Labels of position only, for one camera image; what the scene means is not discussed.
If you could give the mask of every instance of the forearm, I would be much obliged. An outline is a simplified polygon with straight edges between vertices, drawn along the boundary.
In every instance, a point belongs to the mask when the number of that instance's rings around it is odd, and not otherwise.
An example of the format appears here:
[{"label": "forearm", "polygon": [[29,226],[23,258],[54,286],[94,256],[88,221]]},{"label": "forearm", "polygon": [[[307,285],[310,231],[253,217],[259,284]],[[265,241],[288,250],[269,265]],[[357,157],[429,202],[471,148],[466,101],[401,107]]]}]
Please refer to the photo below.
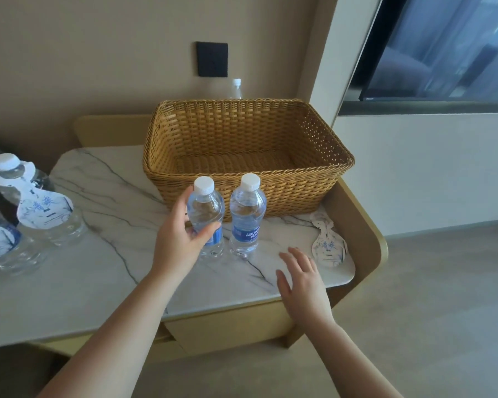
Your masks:
[{"label": "forearm", "polygon": [[402,398],[337,324],[316,325],[306,335],[341,397]]},{"label": "forearm", "polygon": [[130,397],[176,285],[144,278],[40,397]]}]

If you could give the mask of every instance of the large water bottle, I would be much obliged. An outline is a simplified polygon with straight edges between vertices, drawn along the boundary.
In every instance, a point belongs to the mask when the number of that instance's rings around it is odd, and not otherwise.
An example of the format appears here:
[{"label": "large water bottle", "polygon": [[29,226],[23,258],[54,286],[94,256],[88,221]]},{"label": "large water bottle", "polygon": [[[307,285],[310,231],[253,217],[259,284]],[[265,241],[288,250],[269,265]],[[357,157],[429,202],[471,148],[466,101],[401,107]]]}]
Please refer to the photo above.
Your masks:
[{"label": "large water bottle", "polygon": [[40,245],[21,234],[0,213],[0,269],[14,274],[33,271],[44,257]]},{"label": "large water bottle", "polygon": [[266,204],[266,196],[260,190],[260,177],[254,173],[244,174],[229,204],[232,216],[230,251],[233,254],[247,259],[258,246],[258,232]]},{"label": "large water bottle", "polygon": [[[24,165],[20,159],[12,153],[0,154],[0,176],[4,179],[18,179],[24,174]],[[43,171],[36,169],[31,183],[43,190],[55,191],[53,182]],[[13,205],[18,205],[20,193],[15,187],[0,186],[0,193]]]},{"label": "large water bottle", "polygon": [[[0,178],[6,180],[17,180],[26,173],[28,162],[20,161],[17,156],[11,153],[0,154]],[[53,183],[50,178],[42,171],[35,169],[31,180],[33,187],[54,191]],[[15,187],[6,187],[0,185],[0,192],[11,203],[18,205],[20,202],[20,192]],[[34,227],[22,227],[23,232],[35,239],[48,239],[56,246],[71,245],[79,241],[80,237],[86,233],[87,226],[83,220],[83,215],[78,207],[73,207],[68,219],[49,229],[40,229]]]},{"label": "large water bottle", "polygon": [[[192,222],[194,231],[199,233],[206,225],[212,222],[222,222],[225,215],[223,197],[214,190],[214,180],[201,176],[194,181],[194,192],[188,199],[186,206],[188,219]],[[203,258],[216,258],[223,253],[223,232],[221,227],[199,254]]]}]

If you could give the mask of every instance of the marble countertop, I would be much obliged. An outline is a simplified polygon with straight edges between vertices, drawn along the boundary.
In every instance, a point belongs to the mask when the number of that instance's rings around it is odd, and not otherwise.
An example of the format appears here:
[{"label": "marble countertop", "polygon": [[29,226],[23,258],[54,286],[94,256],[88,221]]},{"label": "marble countertop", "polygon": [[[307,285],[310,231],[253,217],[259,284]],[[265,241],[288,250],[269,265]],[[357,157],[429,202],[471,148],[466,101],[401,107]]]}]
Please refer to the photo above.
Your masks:
[{"label": "marble countertop", "polygon": [[[65,153],[51,178],[81,207],[91,231],[78,245],[52,248],[41,267],[12,276],[0,271],[0,346],[93,331],[151,268],[153,246],[168,213],[142,171],[142,146],[83,148]],[[230,237],[231,224],[224,224]],[[309,215],[266,218],[250,261],[228,252],[199,261],[172,297],[163,319],[279,297],[278,253],[310,252],[319,230]],[[319,265],[327,287],[350,282],[352,258]]]}]

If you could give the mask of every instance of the wicker basket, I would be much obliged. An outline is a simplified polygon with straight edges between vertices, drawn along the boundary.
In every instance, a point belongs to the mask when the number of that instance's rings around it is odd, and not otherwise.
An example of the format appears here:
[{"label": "wicker basket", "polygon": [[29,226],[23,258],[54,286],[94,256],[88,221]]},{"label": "wicker basket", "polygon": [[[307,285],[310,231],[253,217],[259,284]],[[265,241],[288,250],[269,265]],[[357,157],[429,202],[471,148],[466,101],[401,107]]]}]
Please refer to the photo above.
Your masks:
[{"label": "wicker basket", "polygon": [[313,212],[354,157],[297,99],[166,101],[156,109],[143,167],[170,208],[198,176],[229,200],[244,173],[260,176],[266,216]]}]

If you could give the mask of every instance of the hand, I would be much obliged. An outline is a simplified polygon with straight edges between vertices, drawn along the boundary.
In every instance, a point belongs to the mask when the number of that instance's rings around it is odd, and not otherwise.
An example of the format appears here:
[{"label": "hand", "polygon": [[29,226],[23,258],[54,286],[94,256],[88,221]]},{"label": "hand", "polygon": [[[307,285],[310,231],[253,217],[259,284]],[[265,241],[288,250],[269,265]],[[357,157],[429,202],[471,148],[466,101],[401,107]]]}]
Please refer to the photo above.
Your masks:
[{"label": "hand", "polygon": [[193,187],[189,186],[179,196],[172,212],[160,227],[150,274],[174,276],[180,283],[194,266],[205,243],[221,226],[219,222],[210,223],[195,236],[191,228],[185,229],[186,203],[192,190]]},{"label": "hand", "polygon": [[292,275],[292,288],[284,272],[277,270],[277,286],[290,317],[306,332],[314,326],[335,324],[325,284],[315,262],[298,248],[279,253]]}]

